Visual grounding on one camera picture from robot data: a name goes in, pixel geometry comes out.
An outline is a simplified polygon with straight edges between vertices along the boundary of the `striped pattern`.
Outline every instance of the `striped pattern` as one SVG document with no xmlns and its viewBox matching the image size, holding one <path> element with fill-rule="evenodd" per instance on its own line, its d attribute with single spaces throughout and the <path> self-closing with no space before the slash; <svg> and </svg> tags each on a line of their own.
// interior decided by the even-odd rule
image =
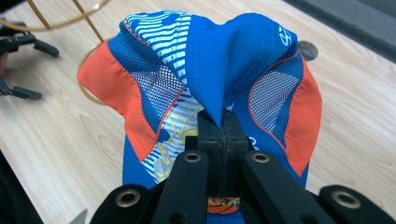
<svg viewBox="0 0 396 224">
<path fill-rule="evenodd" d="M 184 76 L 191 14 L 176 10 L 140 13 L 130 15 L 125 19 L 125 23 L 130 31 L 151 46 L 179 80 L 187 85 Z"/>
<path fill-rule="evenodd" d="M 164 172 L 172 169 L 176 156 L 184 151 L 184 131 L 197 132 L 197 114 L 202 109 L 202 106 L 191 96 L 190 92 L 185 90 L 166 115 L 162 129 L 170 134 L 170 138 L 157 143 L 151 153 L 142 161 L 147 172 L 156 183 L 168 177 L 168 174 L 164 174 Z M 163 161 L 167 160 L 170 163 L 164 164 Z"/>
</svg>

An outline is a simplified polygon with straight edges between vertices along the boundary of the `wooden surface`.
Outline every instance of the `wooden surface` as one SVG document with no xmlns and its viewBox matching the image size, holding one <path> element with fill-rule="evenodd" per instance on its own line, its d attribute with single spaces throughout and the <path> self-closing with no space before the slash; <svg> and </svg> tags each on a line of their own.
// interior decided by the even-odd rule
<svg viewBox="0 0 396 224">
<path fill-rule="evenodd" d="M 83 6 L 92 6 L 86 0 Z M 36 0 L 49 21 L 78 10 L 72 1 Z M 396 218 L 396 65 L 357 45 L 282 1 L 113 0 L 92 16 L 104 38 L 114 36 L 128 14 L 177 8 L 222 23 L 244 12 L 280 22 L 319 56 L 308 66 L 323 98 L 321 130 L 307 188 L 351 187 Z M 39 25 L 22 4 L 7 18 Z M 87 221 L 121 184 L 123 118 L 89 101 L 76 82 L 78 64 L 98 39 L 85 21 L 38 38 L 57 47 L 51 58 L 32 46 L 8 59 L 9 85 L 43 93 L 39 101 L 0 97 L 0 148 L 45 223 L 68 223 L 83 209 Z"/>
</svg>

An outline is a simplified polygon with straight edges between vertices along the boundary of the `wooden table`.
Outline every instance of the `wooden table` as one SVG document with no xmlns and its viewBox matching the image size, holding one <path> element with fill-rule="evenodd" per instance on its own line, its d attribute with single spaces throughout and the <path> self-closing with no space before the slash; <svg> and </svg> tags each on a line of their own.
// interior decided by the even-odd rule
<svg viewBox="0 0 396 224">
<path fill-rule="evenodd" d="M 58 20 L 78 14 L 67 1 L 35 1 Z M 84 1 L 85 7 L 94 1 Z M 396 218 L 396 64 L 282 1 L 121 1 L 92 16 L 105 37 L 130 13 L 177 8 L 222 23 L 258 12 L 314 43 L 319 56 L 308 66 L 323 98 L 321 130 L 307 188 L 340 184 L 366 195 Z M 27 4 L 8 19 L 39 22 Z M 45 223 L 68 223 L 88 209 L 87 221 L 121 184 L 123 118 L 89 101 L 76 82 L 78 64 L 97 43 L 85 21 L 36 33 L 56 46 L 51 58 L 23 47 L 8 60 L 5 79 L 43 93 L 39 101 L 0 97 L 0 148 Z"/>
</svg>

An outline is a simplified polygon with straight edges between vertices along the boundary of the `mesh panel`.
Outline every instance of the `mesh panel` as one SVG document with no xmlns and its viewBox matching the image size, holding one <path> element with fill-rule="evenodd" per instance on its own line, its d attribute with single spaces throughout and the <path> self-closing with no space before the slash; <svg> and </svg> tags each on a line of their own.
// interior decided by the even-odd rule
<svg viewBox="0 0 396 224">
<path fill-rule="evenodd" d="M 155 52 L 129 34 L 108 42 L 111 53 L 134 77 L 142 95 L 143 114 L 156 133 L 161 119 L 181 90 L 181 83 Z"/>
<path fill-rule="evenodd" d="M 251 90 L 249 103 L 254 119 L 284 147 L 291 98 L 302 78 L 303 64 L 299 54 L 272 68 Z"/>
</svg>

